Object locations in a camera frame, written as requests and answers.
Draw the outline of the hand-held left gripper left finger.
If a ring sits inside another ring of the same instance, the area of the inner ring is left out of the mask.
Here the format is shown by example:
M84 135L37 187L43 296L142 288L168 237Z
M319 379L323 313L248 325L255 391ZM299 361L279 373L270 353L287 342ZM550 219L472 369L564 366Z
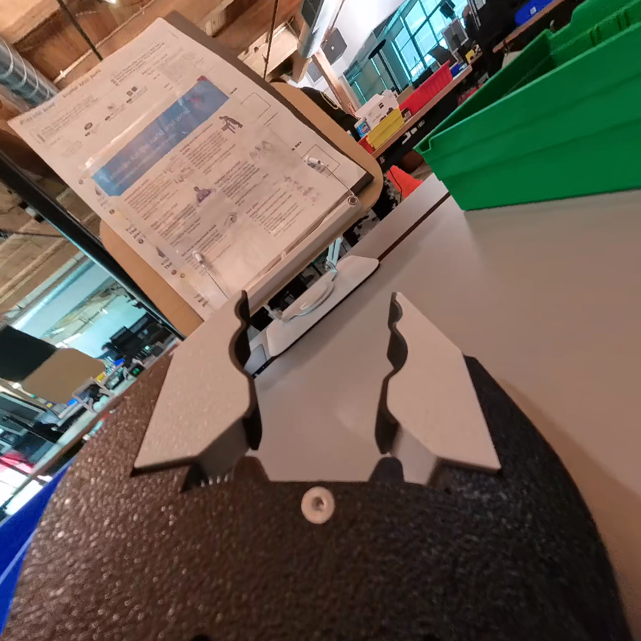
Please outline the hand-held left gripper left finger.
M137 474L196 467L215 480L256 451L262 426L251 355L249 299L233 294L171 357L133 464Z

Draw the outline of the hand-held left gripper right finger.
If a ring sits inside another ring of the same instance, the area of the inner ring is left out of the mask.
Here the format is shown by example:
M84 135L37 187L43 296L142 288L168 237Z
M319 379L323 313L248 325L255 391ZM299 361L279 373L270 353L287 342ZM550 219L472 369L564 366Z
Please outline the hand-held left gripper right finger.
M496 474L501 462L460 348L400 292L390 297L390 372L376 413L376 445L412 485L442 467Z

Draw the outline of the light grey desk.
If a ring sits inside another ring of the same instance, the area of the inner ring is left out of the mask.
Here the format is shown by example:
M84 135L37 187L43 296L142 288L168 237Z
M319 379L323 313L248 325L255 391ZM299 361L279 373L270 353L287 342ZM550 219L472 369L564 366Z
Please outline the light grey desk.
M371 470L400 292L563 460L640 639L640 192L464 212L430 176L349 254L380 266L256 378L264 467Z

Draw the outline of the white instruction sheet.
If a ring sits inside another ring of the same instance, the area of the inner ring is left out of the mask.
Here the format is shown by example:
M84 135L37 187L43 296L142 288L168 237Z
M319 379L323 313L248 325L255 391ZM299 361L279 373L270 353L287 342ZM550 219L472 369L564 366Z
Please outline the white instruction sheet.
M108 56L90 72L68 85L42 106L10 121L10 127L95 212L108 222L204 320L220 308L194 287L213 284L208 272L169 260L136 226L110 209L93 181L84 177L86 165L121 136L139 116L155 112L164 101L188 89L200 75L228 91L262 125L270 125L299 156L316 156L333 174L351 181L353 196L372 176L332 146L308 121L299 120L264 81L225 47L177 13L156 19L145 31ZM354 208L342 203L326 218L342 218ZM293 250L309 240L311 234ZM279 263L284 263L289 251ZM258 294L276 276L277 264L243 289Z

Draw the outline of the blue-header exercise sheet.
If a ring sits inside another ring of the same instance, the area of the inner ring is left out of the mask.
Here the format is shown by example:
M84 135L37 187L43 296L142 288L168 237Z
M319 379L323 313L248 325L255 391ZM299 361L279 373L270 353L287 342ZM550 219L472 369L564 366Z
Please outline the blue-header exercise sheet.
M214 305L256 283L354 195L313 156L299 156L225 89L200 75L86 165L110 209Z

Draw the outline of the long wooden desk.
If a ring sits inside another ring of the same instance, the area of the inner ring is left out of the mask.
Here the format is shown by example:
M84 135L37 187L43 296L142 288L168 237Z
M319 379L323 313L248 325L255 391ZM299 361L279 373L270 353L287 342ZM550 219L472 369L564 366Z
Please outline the long wooden desk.
M411 116L372 156L382 171L414 149L428 134L449 116L458 106L458 97L466 89L473 67L468 65L453 77L437 95L428 101L415 115Z
M514 29L508 36L503 38L494 48L493 53L506 53L509 51L520 51L543 31L549 30L552 33L559 31L571 19L574 10L583 1L564 1L556 8L527 22L521 27Z

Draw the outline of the yellow plastic bin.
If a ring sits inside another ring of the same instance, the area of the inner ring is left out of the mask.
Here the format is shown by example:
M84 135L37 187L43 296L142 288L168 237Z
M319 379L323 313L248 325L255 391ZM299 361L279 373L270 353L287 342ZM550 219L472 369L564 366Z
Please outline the yellow plastic bin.
M390 111L367 135L369 144L377 149L405 124L401 110Z

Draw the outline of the black wall speaker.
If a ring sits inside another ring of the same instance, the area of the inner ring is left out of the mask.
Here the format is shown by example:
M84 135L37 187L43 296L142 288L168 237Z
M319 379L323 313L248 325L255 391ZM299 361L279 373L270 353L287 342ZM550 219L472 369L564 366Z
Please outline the black wall speaker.
M340 59L347 49L347 43L344 40L340 30L337 27L332 28L322 44L321 50L330 64Z

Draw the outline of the orange traffic cone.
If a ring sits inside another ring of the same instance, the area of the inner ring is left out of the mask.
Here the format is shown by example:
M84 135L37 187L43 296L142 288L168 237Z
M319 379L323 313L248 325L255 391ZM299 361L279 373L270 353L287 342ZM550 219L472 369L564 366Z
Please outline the orange traffic cone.
M387 178L393 187L398 191L401 199L405 199L418 189L423 181L414 178L411 174L392 165L387 171Z

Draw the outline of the green plastic bin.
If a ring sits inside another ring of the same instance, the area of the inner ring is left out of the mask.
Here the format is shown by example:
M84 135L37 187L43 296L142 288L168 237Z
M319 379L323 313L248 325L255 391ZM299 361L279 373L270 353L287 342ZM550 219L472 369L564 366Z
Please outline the green plastic bin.
M639 190L640 2L582 2L415 151L466 211Z

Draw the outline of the black rectangular panel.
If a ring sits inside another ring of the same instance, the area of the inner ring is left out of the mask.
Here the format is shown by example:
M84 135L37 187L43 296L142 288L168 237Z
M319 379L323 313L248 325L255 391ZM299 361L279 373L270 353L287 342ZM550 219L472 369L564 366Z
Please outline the black rectangular panel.
M1 328L1 379L21 383L41 367L57 348L11 326Z

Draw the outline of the black metal pole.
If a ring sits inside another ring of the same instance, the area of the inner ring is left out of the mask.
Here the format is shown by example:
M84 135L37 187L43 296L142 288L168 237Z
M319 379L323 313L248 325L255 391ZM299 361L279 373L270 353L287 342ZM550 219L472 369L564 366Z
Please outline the black metal pole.
M168 318L156 307L152 300L143 292L138 284L120 266L116 259L107 251L97 236L77 221L58 201L49 196L10 157L1 152L1 180L7 187L16 191L38 214L48 221L62 236L84 252L101 268L105 269L120 285L139 300L145 309L168 330L180 339L181 333Z

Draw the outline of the red plastic bin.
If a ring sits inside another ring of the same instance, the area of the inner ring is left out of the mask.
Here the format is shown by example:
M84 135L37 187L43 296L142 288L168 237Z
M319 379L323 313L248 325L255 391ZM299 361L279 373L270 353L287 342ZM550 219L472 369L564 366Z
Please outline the red plastic bin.
M453 76L450 67L445 64L420 84L400 105L399 109L403 115L416 115L430 100L452 81Z

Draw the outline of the small blue plastic bin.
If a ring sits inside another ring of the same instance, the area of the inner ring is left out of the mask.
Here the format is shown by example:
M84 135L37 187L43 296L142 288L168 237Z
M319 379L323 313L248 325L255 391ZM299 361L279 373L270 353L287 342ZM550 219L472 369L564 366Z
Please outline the small blue plastic bin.
M521 27L539 16L539 14L545 14L563 2L564 1L526 1L525 4L515 12L515 25Z

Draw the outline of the silver ventilation duct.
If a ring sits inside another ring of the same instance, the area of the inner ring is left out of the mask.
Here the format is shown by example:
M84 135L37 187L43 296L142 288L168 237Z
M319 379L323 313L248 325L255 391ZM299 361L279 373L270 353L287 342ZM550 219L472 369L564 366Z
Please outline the silver ventilation duct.
M55 85L1 37L1 86L25 102L40 106L58 94Z

